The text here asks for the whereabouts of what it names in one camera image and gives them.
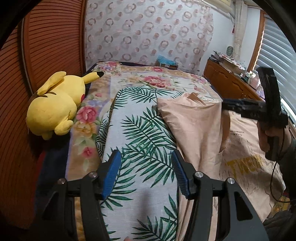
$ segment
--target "window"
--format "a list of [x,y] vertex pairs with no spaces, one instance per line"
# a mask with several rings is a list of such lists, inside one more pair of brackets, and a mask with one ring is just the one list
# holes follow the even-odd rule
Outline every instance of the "window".
[[274,69],[283,99],[282,106],[296,123],[296,53],[276,23],[268,15],[264,15],[264,18],[262,44],[254,69],[259,66]]

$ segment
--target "dark sleeve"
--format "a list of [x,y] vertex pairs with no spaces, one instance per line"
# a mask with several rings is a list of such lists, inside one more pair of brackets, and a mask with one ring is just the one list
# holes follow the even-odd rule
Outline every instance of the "dark sleeve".
[[292,139],[291,145],[282,158],[278,160],[283,180],[289,191],[290,200],[296,199],[296,140]]

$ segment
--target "pikachu plush toy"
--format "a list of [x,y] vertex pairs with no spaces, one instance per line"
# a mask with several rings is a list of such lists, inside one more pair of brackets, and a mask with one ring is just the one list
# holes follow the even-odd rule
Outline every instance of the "pikachu plush toy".
[[60,71],[54,73],[37,91],[37,97],[31,102],[26,122],[31,132],[42,136],[44,140],[57,135],[67,134],[75,117],[77,107],[85,96],[85,84],[104,75],[104,72],[92,72],[84,77],[66,75]]

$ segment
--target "metal screw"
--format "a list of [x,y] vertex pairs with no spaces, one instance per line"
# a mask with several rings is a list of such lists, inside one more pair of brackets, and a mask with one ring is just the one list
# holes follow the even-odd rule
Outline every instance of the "metal screw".
[[58,184],[65,184],[66,183],[66,179],[64,178],[60,178],[58,181],[57,181]]
[[227,179],[227,182],[230,183],[230,184],[234,184],[235,183],[235,180],[233,178],[228,178]]
[[89,173],[89,176],[90,176],[91,178],[96,178],[96,177],[98,176],[98,174],[97,174],[96,172],[90,172],[90,173]]
[[196,173],[195,173],[195,176],[196,176],[196,177],[203,177],[203,173],[202,173],[202,172],[196,172]]

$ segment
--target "louvered wooden door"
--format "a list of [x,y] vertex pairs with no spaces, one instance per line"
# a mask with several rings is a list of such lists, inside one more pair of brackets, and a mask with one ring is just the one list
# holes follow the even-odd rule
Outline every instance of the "louvered wooden door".
[[28,228],[33,220],[40,152],[35,151],[39,141],[29,143],[29,99],[53,73],[85,71],[85,3],[40,2],[0,50],[0,227],[5,220]]

